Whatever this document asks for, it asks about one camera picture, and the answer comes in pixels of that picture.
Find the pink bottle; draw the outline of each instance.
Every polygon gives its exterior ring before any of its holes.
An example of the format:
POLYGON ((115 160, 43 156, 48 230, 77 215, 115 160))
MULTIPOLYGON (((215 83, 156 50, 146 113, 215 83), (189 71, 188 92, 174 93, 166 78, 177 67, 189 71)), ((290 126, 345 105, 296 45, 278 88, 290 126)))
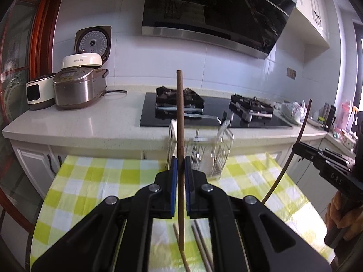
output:
POLYGON ((345 101, 342 103, 342 109, 340 111, 340 114, 337 118, 337 127, 341 130, 346 130, 348 121, 349 121, 349 115, 352 110, 352 107, 350 106, 350 100, 345 101))

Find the plastic bag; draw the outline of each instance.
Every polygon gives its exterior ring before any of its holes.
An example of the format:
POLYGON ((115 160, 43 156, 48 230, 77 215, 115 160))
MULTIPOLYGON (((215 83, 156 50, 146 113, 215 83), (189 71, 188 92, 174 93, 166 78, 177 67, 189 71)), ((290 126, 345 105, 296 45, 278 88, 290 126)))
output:
POLYGON ((302 125, 306 115, 305 101, 301 104, 297 102, 284 102, 281 106, 281 112, 284 117, 293 124, 302 125))

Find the electrical outlet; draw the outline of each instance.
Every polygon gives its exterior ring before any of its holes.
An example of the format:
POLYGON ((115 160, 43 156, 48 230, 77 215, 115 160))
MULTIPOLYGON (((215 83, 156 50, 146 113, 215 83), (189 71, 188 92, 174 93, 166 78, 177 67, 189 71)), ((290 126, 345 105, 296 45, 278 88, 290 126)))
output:
POLYGON ((296 79, 296 70, 291 69, 290 67, 287 68, 286 75, 291 79, 296 79))

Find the rice cooker lid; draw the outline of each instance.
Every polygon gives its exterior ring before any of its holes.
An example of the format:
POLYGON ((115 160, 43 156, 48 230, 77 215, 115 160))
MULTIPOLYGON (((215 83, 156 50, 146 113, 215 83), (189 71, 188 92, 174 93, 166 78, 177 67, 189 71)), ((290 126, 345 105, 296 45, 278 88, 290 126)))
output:
POLYGON ((93 69, 91 67, 67 68, 66 70, 61 70, 56 73, 53 79, 53 84, 58 85, 87 81, 104 75, 105 71, 106 70, 103 68, 93 69))
POLYGON ((82 53, 63 58, 61 69, 77 66, 101 67, 102 58, 97 53, 82 53))

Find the cabinet handle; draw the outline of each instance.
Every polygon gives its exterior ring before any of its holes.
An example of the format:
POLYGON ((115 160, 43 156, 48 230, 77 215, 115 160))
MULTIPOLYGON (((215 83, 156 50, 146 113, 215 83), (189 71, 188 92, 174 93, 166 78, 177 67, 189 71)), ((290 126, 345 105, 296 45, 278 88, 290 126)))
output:
POLYGON ((47 155, 47 157, 48 157, 48 161, 49 161, 49 168, 50 168, 51 172, 55 175, 56 173, 53 170, 52 159, 50 158, 49 154, 47 155))
POLYGON ((59 161, 59 166, 61 167, 63 163, 62 163, 62 158, 60 155, 58 156, 58 161, 59 161))
POLYGON ((321 19, 320 19, 320 16, 319 16, 319 15, 317 15, 317 18, 319 19, 318 26, 321 26, 321 19))

